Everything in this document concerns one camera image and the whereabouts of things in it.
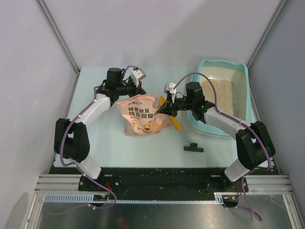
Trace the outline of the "yellow plastic litter scoop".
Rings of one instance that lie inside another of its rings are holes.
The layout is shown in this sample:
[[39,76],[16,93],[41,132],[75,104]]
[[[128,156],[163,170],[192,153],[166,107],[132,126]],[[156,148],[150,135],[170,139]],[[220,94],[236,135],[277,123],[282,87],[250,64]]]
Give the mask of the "yellow plastic litter scoop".
[[[166,99],[163,96],[160,96],[160,104],[163,105],[166,102]],[[177,121],[176,117],[168,116],[169,119],[171,120],[172,125],[177,131],[181,130],[181,125]]]

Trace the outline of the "pink cat litter bag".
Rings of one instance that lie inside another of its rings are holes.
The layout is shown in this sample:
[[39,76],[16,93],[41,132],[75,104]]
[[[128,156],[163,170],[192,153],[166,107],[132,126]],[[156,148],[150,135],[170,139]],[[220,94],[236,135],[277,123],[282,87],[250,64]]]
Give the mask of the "pink cat litter bag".
[[147,135],[170,127],[164,114],[158,114],[160,100],[153,94],[136,95],[117,102],[123,118],[126,119],[125,135]]

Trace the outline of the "black bag clip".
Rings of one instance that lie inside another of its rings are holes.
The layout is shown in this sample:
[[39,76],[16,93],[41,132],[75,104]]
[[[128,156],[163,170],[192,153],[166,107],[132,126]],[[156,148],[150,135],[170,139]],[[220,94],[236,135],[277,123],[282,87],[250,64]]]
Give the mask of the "black bag clip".
[[197,143],[190,143],[189,146],[184,146],[183,149],[184,151],[188,151],[188,152],[199,152],[199,153],[204,152],[204,149],[202,147],[198,147]]

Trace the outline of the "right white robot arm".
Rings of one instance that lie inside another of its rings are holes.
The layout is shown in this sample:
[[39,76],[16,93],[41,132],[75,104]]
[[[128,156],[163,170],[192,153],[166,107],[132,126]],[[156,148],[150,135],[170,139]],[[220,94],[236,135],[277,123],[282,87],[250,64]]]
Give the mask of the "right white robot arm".
[[167,98],[157,113],[175,117],[179,111],[190,111],[196,121],[217,127],[236,141],[237,159],[225,169],[225,176],[220,179],[224,191],[232,191],[238,179],[261,168],[263,162],[268,163],[267,170],[272,168],[271,157],[275,148],[264,123],[249,123],[220,111],[216,103],[205,99],[198,82],[188,83],[186,96],[182,98],[176,97],[174,83],[167,83],[164,92]]

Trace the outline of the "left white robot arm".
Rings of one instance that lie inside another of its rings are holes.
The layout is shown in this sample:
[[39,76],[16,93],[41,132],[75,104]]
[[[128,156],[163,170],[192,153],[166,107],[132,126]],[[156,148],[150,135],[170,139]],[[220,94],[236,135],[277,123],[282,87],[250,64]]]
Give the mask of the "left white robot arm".
[[54,151],[61,164],[76,166],[84,176],[90,177],[88,184],[96,191],[104,188],[105,178],[100,176],[102,169],[90,152],[87,128],[121,96],[145,94],[141,82],[145,77],[145,72],[134,65],[124,69],[109,68],[106,79],[94,87],[92,100],[73,118],[60,118],[55,124]]

